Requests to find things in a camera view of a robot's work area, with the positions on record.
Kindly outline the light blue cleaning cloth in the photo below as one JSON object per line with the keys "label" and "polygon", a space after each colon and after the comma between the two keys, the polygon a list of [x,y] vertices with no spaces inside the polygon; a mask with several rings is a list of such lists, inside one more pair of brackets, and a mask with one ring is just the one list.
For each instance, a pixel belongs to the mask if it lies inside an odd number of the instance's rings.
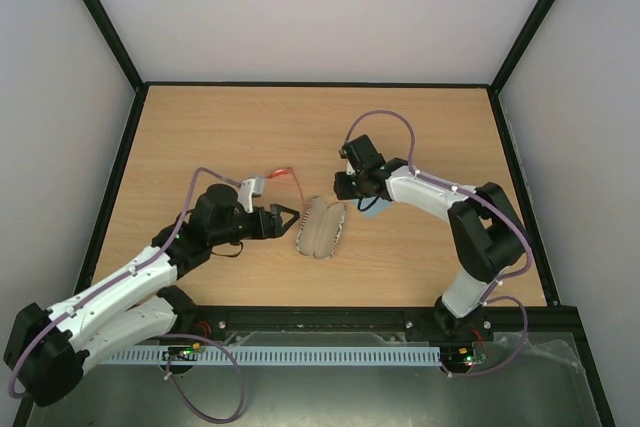
{"label": "light blue cleaning cloth", "polygon": [[351,204],[356,208],[356,212],[364,218],[371,219],[383,211],[387,210],[392,203],[381,197],[371,197],[351,200]]}

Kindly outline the red sunglasses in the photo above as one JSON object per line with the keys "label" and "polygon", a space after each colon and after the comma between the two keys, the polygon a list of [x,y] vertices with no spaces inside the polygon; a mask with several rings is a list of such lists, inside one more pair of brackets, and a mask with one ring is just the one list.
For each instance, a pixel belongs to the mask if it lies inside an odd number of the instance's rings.
{"label": "red sunglasses", "polygon": [[280,178],[287,178],[287,179],[291,180],[291,182],[295,186],[296,192],[297,192],[299,200],[301,202],[302,210],[305,210],[306,209],[305,196],[304,196],[301,183],[299,181],[299,178],[298,178],[295,170],[290,166],[280,167],[280,168],[277,168],[277,169],[269,172],[266,175],[266,179],[267,180],[274,180],[274,179],[280,179]]}

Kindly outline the flag pattern glasses case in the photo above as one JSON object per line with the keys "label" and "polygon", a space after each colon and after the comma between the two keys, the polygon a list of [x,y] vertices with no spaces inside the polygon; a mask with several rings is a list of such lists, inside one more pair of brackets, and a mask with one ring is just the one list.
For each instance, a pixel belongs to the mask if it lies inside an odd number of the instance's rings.
{"label": "flag pattern glasses case", "polygon": [[346,215],[344,203],[328,203],[321,196],[313,197],[301,219],[296,237],[297,251],[317,260],[331,258],[340,241]]}

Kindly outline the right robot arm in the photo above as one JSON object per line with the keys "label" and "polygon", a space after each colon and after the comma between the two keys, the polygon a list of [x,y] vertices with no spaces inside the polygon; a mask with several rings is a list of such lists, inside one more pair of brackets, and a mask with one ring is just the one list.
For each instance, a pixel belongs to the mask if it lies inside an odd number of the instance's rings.
{"label": "right robot arm", "polygon": [[407,204],[449,225],[460,271],[434,306],[444,337],[466,332],[508,268],[522,257],[532,260],[524,226],[498,184],[460,185],[422,173],[404,159],[385,160],[366,135],[345,142],[339,155],[347,167],[335,174],[338,199]]}

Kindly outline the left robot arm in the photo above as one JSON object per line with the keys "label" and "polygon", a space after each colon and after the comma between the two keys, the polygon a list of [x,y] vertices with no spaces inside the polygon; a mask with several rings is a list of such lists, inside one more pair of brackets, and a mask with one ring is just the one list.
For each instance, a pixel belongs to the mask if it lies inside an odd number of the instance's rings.
{"label": "left robot arm", "polygon": [[255,207],[251,194],[213,184],[131,261],[48,308],[16,315],[4,363],[39,407],[68,395],[97,364],[151,337],[186,333],[196,305],[176,281],[208,262],[216,247],[282,237],[300,218],[280,204]]}

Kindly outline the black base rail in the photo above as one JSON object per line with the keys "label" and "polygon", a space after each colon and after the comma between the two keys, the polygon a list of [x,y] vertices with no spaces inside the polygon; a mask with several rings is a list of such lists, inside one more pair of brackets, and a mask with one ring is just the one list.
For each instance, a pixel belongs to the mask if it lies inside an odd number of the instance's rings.
{"label": "black base rail", "polygon": [[196,306],[182,313],[171,331],[214,341],[252,332],[399,334],[434,346],[493,339],[492,323],[481,308],[463,320],[447,320],[434,307]]}

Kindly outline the black aluminium frame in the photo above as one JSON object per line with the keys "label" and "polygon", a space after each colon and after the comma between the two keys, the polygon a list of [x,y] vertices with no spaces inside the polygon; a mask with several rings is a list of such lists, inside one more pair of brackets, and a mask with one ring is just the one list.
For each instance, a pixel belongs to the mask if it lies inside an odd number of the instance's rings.
{"label": "black aluminium frame", "polygon": [[537,276],[543,288],[543,298],[547,303],[544,307],[528,307],[529,324],[537,332],[573,332],[579,359],[586,367],[586,380],[589,385],[594,408],[597,412],[602,426],[615,426],[613,415],[606,399],[604,388],[602,387],[599,373],[584,332],[584,326],[577,307],[562,305],[559,294],[551,272],[551,267],[547,258],[547,253],[542,245],[537,220],[534,218],[533,206],[530,193],[525,186],[524,171],[519,160],[516,160],[516,148],[513,135],[508,132],[507,120],[504,109],[499,100],[499,94],[507,84],[507,81],[514,72],[516,66],[523,57],[526,49],[537,34],[540,26],[545,20],[556,0],[537,0],[527,17],[524,26],[519,32],[513,46],[510,48],[506,59],[502,63],[498,73],[489,84],[483,83],[419,83],[419,82],[339,82],[339,81],[143,81],[133,65],[126,47],[121,41],[115,26],[113,25],[101,0],[82,0],[93,21],[98,27],[102,37],[105,39],[115,59],[118,62],[125,77],[131,84],[135,96],[127,118],[118,151],[115,157],[114,166],[111,169],[105,194],[102,199],[100,210],[94,229],[89,241],[89,245],[79,271],[78,280],[74,288],[74,293],[80,291],[81,287],[89,287],[89,283],[94,278],[100,253],[107,231],[107,224],[111,220],[115,206],[117,193],[120,189],[124,176],[126,163],[129,159],[134,138],[144,103],[150,87],[152,86],[188,86],[188,87],[246,87],[246,88],[426,88],[426,89],[480,89],[485,90],[492,114],[496,124],[496,129],[500,137],[502,149],[509,169],[511,180],[515,187],[515,194],[519,207],[523,210],[524,225],[527,229],[529,241],[532,243],[533,259],[537,265]]}

